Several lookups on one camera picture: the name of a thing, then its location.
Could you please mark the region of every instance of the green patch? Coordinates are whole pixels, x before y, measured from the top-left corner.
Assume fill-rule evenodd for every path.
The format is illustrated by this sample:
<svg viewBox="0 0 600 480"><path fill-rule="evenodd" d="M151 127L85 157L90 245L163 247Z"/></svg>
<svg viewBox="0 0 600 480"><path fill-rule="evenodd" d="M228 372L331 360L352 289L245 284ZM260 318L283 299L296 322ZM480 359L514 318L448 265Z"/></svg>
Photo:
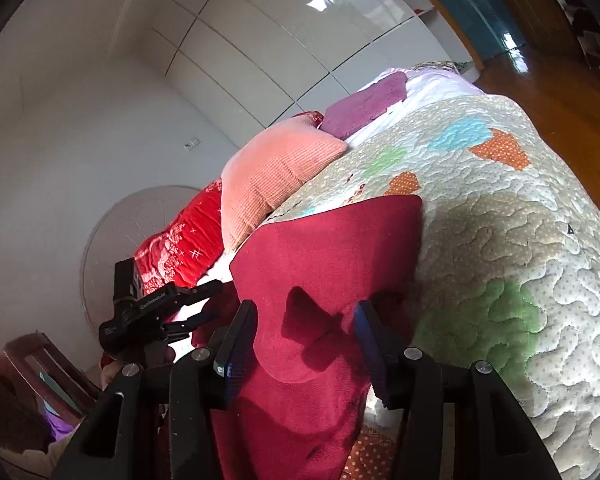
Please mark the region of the green patch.
<svg viewBox="0 0 600 480"><path fill-rule="evenodd" d="M526 361L539 330L540 309L526 286L494 278L480 296L424 313L411 344L459 367L489 361L515 393L526 386Z"/></svg>
<svg viewBox="0 0 600 480"><path fill-rule="evenodd" d="M384 150L384 152L380 153L366 168L365 172L362 174L363 178L368 178L370 176L376 175L381 171L387 170L388 168L395 166L400 162L404 155L407 153L407 148L396 148L391 147Z"/></svg>

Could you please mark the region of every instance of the quilt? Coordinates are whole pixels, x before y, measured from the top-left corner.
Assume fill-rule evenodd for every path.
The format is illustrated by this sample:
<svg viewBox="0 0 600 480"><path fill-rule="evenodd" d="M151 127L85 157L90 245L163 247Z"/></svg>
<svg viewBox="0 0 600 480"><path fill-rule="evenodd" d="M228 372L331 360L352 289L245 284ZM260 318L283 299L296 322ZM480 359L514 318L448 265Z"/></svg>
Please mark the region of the quilt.
<svg viewBox="0 0 600 480"><path fill-rule="evenodd" d="M565 480L600 471L600 211L522 109L503 96L429 104L330 164L267 219L386 194L424 202L404 308L412 344L488 360ZM365 424L391 437L374 399Z"/></svg>

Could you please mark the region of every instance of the red blanket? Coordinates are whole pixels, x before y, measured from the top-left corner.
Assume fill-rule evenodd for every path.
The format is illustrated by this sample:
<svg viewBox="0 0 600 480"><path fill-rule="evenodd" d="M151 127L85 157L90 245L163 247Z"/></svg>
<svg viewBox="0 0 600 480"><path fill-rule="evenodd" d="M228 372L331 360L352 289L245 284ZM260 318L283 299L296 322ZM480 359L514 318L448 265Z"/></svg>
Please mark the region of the red blanket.
<svg viewBox="0 0 600 480"><path fill-rule="evenodd" d="M420 246L422 202L383 196L265 225L230 269L258 309L257 364L227 412L213 412L226 480L340 477L369 380L352 330L359 300L387 313L406 291ZM228 286L227 323L238 300ZM194 334L194 345L206 341Z"/></svg>

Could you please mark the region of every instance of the blue patch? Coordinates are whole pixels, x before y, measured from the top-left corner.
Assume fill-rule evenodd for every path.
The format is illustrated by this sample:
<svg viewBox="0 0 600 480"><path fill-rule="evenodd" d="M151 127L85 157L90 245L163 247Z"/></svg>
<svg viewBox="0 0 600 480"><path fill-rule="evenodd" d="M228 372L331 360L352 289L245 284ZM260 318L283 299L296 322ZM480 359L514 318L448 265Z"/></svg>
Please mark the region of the blue patch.
<svg viewBox="0 0 600 480"><path fill-rule="evenodd" d="M482 144L491 139L493 134L487 124L475 117L467 117L450 124L445 130L429 143L432 150L462 150Z"/></svg>
<svg viewBox="0 0 600 480"><path fill-rule="evenodd" d="M310 207L302 211L296 218L304 218L315 213L315 207Z"/></svg>

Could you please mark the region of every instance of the purple towel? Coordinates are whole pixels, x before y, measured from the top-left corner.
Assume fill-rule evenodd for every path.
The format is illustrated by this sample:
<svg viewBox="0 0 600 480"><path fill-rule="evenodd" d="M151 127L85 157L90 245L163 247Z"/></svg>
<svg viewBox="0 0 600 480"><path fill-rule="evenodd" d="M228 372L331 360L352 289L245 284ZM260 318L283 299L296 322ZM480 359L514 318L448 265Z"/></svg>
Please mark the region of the purple towel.
<svg viewBox="0 0 600 480"><path fill-rule="evenodd" d="M74 427L65 422L62 418L51 413L49 410L45 408L45 418L51 427L51 435L55 440L60 440L65 435L68 435L74 430Z"/></svg>
<svg viewBox="0 0 600 480"><path fill-rule="evenodd" d="M324 113L320 129L344 140L407 98L407 75L394 72L368 88L334 103Z"/></svg>

